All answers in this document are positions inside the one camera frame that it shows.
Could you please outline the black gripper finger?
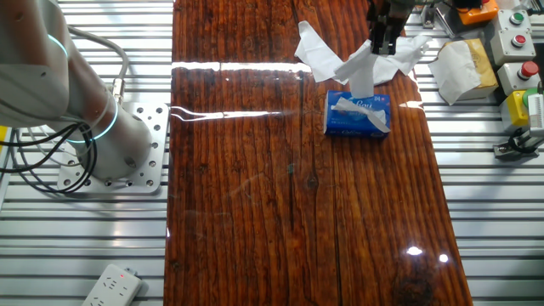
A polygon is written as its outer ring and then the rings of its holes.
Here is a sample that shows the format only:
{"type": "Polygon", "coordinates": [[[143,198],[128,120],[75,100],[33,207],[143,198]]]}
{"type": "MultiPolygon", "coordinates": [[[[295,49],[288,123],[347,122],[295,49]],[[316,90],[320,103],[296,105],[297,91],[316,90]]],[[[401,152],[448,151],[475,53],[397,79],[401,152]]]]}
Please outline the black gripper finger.
{"type": "Polygon", "coordinates": [[[379,54],[383,45],[383,23],[379,20],[371,22],[370,29],[371,52],[379,54]]]}
{"type": "Polygon", "coordinates": [[[384,32],[383,47],[384,54],[395,55],[397,39],[402,32],[402,23],[398,20],[390,20],[384,32]]]}

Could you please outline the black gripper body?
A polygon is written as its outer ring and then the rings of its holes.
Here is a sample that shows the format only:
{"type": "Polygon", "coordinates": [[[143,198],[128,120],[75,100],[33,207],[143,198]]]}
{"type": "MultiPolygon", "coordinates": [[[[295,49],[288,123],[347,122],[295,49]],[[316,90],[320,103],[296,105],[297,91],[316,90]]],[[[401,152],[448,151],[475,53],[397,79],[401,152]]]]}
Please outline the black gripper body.
{"type": "Polygon", "coordinates": [[[404,20],[405,3],[398,0],[369,0],[369,9],[367,20],[369,22],[378,22],[387,19],[404,20]]]}

